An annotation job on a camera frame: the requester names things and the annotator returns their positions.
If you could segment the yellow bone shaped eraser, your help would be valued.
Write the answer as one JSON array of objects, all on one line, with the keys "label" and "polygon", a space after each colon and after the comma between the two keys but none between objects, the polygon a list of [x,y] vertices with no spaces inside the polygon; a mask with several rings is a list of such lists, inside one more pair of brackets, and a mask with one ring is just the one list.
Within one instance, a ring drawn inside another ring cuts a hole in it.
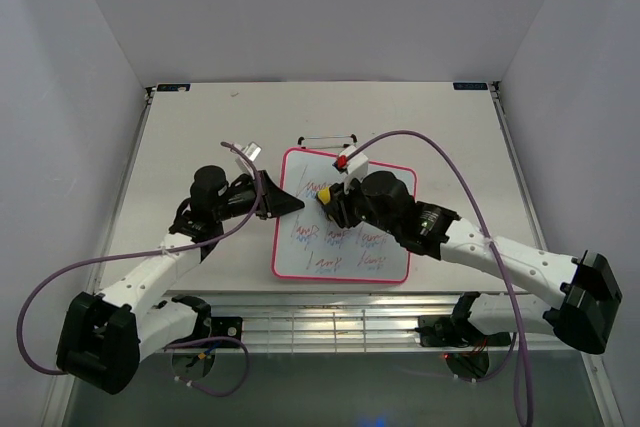
[{"label": "yellow bone shaped eraser", "polygon": [[323,188],[322,190],[319,190],[316,194],[316,200],[318,201],[318,203],[320,204],[320,207],[325,215],[325,217],[329,220],[333,220],[333,217],[331,215],[332,213],[332,198],[331,198],[331,191],[329,187]]}]

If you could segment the pink framed whiteboard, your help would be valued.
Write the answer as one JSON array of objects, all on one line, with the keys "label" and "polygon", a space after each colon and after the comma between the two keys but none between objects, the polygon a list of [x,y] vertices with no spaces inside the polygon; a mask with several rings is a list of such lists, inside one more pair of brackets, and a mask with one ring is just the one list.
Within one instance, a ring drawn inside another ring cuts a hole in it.
[{"label": "pink framed whiteboard", "polygon": [[316,194],[342,180],[333,153],[291,148],[282,159],[280,187],[304,208],[279,218],[272,272],[279,278],[333,282],[403,283],[410,254],[366,223],[340,229],[324,215]]}]

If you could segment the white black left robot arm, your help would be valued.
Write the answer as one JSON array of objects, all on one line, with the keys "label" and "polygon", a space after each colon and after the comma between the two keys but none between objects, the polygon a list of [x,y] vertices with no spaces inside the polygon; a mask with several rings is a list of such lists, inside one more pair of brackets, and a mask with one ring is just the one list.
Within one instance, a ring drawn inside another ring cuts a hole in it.
[{"label": "white black left robot arm", "polygon": [[197,297],[166,292],[200,265],[224,235],[224,222],[244,216],[268,220],[303,209],[264,170],[233,182],[218,166],[198,169],[190,195],[176,211],[157,256],[146,257],[123,278],[70,303],[56,365],[109,394],[121,392],[142,360],[173,344],[207,339],[211,307]]}]

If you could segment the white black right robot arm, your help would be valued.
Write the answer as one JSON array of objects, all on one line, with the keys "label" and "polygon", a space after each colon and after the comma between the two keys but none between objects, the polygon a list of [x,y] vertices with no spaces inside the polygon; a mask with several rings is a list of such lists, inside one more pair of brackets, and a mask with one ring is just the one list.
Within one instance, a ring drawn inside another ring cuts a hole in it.
[{"label": "white black right robot arm", "polygon": [[605,352],[622,302],[607,258],[554,254],[504,237],[490,239],[458,213],[416,200],[389,171],[335,183],[316,196],[338,227],[362,223],[390,235],[407,252],[466,266],[496,277],[523,294],[461,295],[451,314],[421,320],[421,342],[433,347],[508,344],[523,331],[554,336],[588,354]]}]

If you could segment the black metal easel stand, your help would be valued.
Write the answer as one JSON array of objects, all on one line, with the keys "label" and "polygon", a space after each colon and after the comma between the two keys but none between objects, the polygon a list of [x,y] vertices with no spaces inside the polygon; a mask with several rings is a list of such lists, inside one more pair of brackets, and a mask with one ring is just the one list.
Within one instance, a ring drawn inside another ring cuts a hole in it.
[{"label": "black metal easel stand", "polygon": [[316,135],[316,136],[300,136],[297,139],[297,146],[303,149],[344,149],[358,143],[358,137],[355,134],[348,135]]}]

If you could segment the blue left corner label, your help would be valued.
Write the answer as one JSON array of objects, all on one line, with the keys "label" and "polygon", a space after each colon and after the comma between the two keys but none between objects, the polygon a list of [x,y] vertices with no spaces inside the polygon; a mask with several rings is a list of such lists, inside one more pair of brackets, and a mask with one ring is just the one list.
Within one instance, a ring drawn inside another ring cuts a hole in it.
[{"label": "blue left corner label", "polygon": [[156,92],[189,92],[191,84],[158,84]]}]

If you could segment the blue corner label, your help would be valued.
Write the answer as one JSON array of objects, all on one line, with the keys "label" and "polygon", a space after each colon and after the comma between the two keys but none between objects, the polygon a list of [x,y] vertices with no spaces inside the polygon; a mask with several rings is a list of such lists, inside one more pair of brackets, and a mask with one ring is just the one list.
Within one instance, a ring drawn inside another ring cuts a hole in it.
[{"label": "blue corner label", "polygon": [[156,92],[189,92],[191,84],[158,84]]},{"label": "blue corner label", "polygon": [[485,82],[453,82],[456,91],[487,91],[489,89]]}]

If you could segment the blue right corner label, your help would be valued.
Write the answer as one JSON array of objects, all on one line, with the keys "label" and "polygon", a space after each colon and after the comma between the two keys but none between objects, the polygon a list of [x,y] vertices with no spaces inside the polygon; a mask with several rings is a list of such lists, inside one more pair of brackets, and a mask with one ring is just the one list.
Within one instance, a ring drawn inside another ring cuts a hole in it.
[{"label": "blue right corner label", "polygon": [[453,82],[456,91],[487,91],[489,89],[485,82]]}]

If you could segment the aluminium table frame rails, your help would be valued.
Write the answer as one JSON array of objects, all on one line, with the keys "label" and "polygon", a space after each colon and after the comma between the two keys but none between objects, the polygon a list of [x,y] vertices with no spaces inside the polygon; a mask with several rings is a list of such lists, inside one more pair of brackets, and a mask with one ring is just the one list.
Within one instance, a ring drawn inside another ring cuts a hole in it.
[{"label": "aluminium table frame rails", "polygon": [[[280,187],[283,155],[300,148],[300,136],[355,134],[358,151],[369,159],[367,175],[389,171],[416,200],[458,213],[486,237],[549,252],[518,170],[498,84],[485,82],[487,91],[456,91],[452,83],[189,83],[189,92],[149,88],[111,243],[92,261],[95,273],[80,293],[96,294],[146,257],[159,255],[198,169],[218,166],[229,182],[245,174],[236,164],[243,154],[233,143],[260,145],[252,176],[266,170]],[[194,296],[210,305],[211,317],[242,317],[242,340],[231,341],[255,355],[425,348],[474,362],[514,347],[525,359],[543,350],[595,356],[554,336],[523,331],[509,334],[505,346],[422,347],[415,331],[419,316],[447,316],[467,292],[515,297],[523,289],[409,252],[409,275],[401,284],[279,278],[272,272],[278,219],[225,221],[213,251],[164,297]],[[173,343],[154,353],[179,349],[197,355],[213,340]]]}]

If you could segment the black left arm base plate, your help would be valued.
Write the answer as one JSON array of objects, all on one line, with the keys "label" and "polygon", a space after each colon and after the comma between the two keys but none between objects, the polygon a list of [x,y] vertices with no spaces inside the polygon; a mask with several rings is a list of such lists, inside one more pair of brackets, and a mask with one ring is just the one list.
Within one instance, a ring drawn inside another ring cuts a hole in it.
[{"label": "black left arm base plate", "polygon": [[207,341],[204,344],[205,350],[233,349],[239,345],[231,341],[242,340],[244,319],[239,316],[210,317],[204,321],[205,333],[208,337],[216,337],[216,340]]}]

